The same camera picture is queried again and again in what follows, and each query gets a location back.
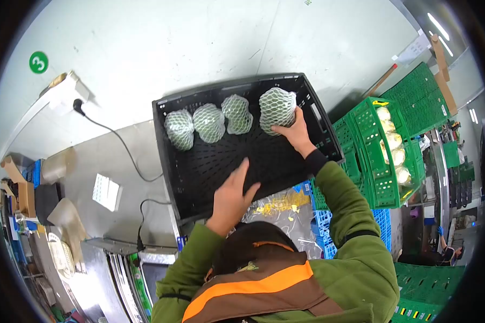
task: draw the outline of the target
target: power cord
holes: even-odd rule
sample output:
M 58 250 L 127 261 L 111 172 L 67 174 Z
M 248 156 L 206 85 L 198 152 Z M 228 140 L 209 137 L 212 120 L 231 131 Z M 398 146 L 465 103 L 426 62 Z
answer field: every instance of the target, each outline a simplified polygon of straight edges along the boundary
M 113 129 L 111 129 L 110 127 L 107 127 L 107 126 L 104 126 L 98 122 L 95 122 L 93 121 L 92 119 L 90 119 L 85 113 L 84 111 L 81 109 L 81 105 L 83 104 L 83 101 L 79 100 L 79 99 L 76 99 L 74 100 L 74 110 L 79 113 L 80 115 L 82 115 L 84 118 L 88 119 L 91 123 L 97 125 L 97 126 L 100 126 L 100 127 L 103 127 L 104 129 L 108 129 L 110 130 L 112 133 L 114 133 L 119 139 L 120 141 L 122 142 L 122 144 L 124 145 L 124 148 L 126 149 L 126 151 L 128 152 L 128 155 L 129 155 L 129 158 L 131 158 L 131 162 L 133 163 L 133 166 L 135 167 L 135 170 L 136 172 L 138 173 L 138 175 L 140 176 L 140 178 L 142 178 L 144 181 L 146 182 L 154 182 L 155 180 L 159 179 L 160 177 L 162 177 L 163 173 L 161 173 L 160 175 L 158 175 L 157 177 L 153 178 L 153 179 L 147 179 L 145 178 L 142 173 L 140 172 L 140 170 L 138 169 L 138 167 L 136 166 L 135 164 L 135 160 L 133 159 L 133 156 L 131 155 L 131 152 L 129 151 L 128 149 L 128 146 L 126 145 L 126 143 L 124 142 L 124 140 L 122 139 L 122 137 Z
M 161 202 L 161 201 L 157 201 L 157 200 L 152 199 L 152 198 L 146 198 L 145 200 L 142 201 L 142 203 L 140 203 L 140 214 L 142 215 L 142 223 L 140 223 L 140 226 L 138 227 L 138 236 L 136 237 L 136 249 L 139 252 L 142 251 L 143 249 L 145 249 L 144 244 L 142 243 L 142 238 L 140 237 L 140 230 L 142 229 L 142 225 L 144 224 L 144 221 L 145 221 L 145 217 L 144 217 L 144 212 L 142 210 L 142 206 L 147 201 L 152 201 L 152 202 L 155 202 L 155 203 L 160 204 L 160 205 L 169 205 L 169 204 L 171 204 L 170 202 Z
M 82 115 L 84 118 L 88 119 L 91 123 L 93 123 L 93 124 L 95 124 L 97 126 L 103 127 L 105 129 L 108 129 L 109 131 L 111 131 L 112 133 L 114 133 L 117 136 L 118 139 L 120 139 L 120 141 L 124 145 L 124 148 L 128 152 L 129 158 L 131 158 L 131 162 L 133 163 L 133 166 L 135 167 L 135 170 L 138 173 L 138 175 L 140 176 L 140 178 L 142 178 L 146 182 L 151 183 L 151 182 L 154 182 L 155 180 L 159 179 L 160 177 L 162 177 L 163 173 L 161 173 L 160 175 L 158 175 L 157 177 L 155 177 L 153 179 L 147 179 L 147 178 L 145 178 L 142 175 L 142 173 L 140 172 L 140 170 L 138 169 L 138 167 L 136 166 L 135 160 L 133 159 L 133 156 L 131 155 L 131 152 L 129 151 L 128 146 L 126 145 L 126 143 L 124 142 L 124 140 L 122 139 L 122 137 L 115 130 L 113 130 L 113 129 L 107 127 L 107 126 L 104 126 L 104 125 L 102 125 L 102 124 L 100 124 L 98 122 L 95 122 L 92 119 L 88 118 L 88 116 L 86 116 L 86 114 L 84 113 L 83 109 L 81 108 L 82 105 L 83 105 L 83 101 L 81 101 L 79 99 L 76 99 L 76 100 L 74 100 L 73 108 L 74 108 L 74 110 L 77 113 L 79 113 L 80 115 Z M 142 225 L 144 224 L 144 221 L 145 221 L 144 212 L 142 211 L 142 205 L 144 205 L 144 203 L 147 202 L 147 201 L 153 201 L 153 202 L 158 203 L 158 204 L 161 204 L 161 205 L 169 205 L 169 204 L 171 204 L 170 202 L 157 201 L 157 200 L 152 199 L 152 198 L 146 198 L 145 200 L 142 201 L 142 203 L 140 203 L 140 213 L 142 214 L 142 223 L 140 223 L 140 226 L 138 227 L 138 235 L 136 237 L 136 249 L 139 252 L 142 251 L 143 249 L 145 249 L 145 246 L 142 243 L 142 238 L 140 237 L 140 230 L 142 229 Z

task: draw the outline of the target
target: label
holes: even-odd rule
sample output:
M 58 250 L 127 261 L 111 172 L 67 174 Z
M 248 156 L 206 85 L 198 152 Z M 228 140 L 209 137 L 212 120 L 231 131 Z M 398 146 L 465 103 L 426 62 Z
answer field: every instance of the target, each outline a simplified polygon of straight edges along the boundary
M 33 73 L 45 73 L 49 67 L 49 58 L 43 52 L 34 52 L 29 59 L 29 67 Z

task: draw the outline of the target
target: black sleeve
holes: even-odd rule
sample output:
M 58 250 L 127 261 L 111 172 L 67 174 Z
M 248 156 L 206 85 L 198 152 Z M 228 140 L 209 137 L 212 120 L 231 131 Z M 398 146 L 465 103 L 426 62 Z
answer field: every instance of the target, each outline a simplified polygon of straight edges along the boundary
M 313 150 L 306 158 L 307 167 L 314 176 L 322 169 L 327 163 L 327 158 L 318 149 Z

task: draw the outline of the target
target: ceiling light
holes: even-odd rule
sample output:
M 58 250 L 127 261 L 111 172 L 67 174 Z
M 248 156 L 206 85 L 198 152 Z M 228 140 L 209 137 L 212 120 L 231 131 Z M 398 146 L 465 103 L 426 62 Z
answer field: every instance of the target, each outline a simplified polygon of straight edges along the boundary
M 478 118 L 476 117 L 476 111 L 474 109 L 472 109 L 472 114 L 474 115 L 474 122 L 478 124 Z
M 445 39 L 449 40 L 449 34 L 446 33 L 444 27 L 442 27 L 442 25 L 438 23 L 438 21 L 429 12 L 428 12 L 428 17 L 429 17 L 429 20 L 431 20 L 431 22 L 435 24 L 438 30 L 440 30 L 440 32 L 442 33 L 442 36 L 444 36 Z
M 453 52 L 449 49 L 449 46 L 447 46 L 447 44 L 444 42 L 444 40 L 442 39 L 442 37 L 438 36 L 438 39 L 440 39 L 440 41 L 444 44 L 444 47 L 449 52 L 449 55 L 451 55 L 451 57 L 453 57 Z

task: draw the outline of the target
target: orange stripe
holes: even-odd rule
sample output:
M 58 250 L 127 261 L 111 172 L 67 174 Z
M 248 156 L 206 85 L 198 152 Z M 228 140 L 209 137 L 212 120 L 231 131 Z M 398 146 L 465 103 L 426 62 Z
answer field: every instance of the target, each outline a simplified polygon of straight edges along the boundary
M 278 245 L 278 246 L 280 246 L 280 247 L 282 247 L 282 248 L 284 248 L 284 249 L 287 249 L 287 250 L 289 250 L 289 251 L 291 251 L 291 252 L 295 252 L 295 251 L 294 251 L 294 250 L 293 250 L 293 249 L 292 249 L 290 246 L 285 245 L 285 244 L 283 244 L 283 243 L 279 243 L 279 242 L 274 242 L 274 241 L 259 241 L 259 242 L 253 242 L 253 246 L 254 246 L 254 247 L 256 247 L 256 248 L 257 248 L 257 247 L 260 247 L 260 246 L 262 246 L 262 245 L 265 245 L 265 244 L 274 244 L 274 245 Z
M 309 262 L 303 265 L 295 265 L 280 271 L 273 275 L 263 278 L 259 281 L 244 281 L 233 283 L 216 284 L 192 301 L 183 315 L 182 322 L 190 319 L 192 316 L 200 313 L 205 307 L 208 300 L 227 294 L 258 294 L 258 293 L 276 293 L 286 288 L 309 279 L 313 275 Z

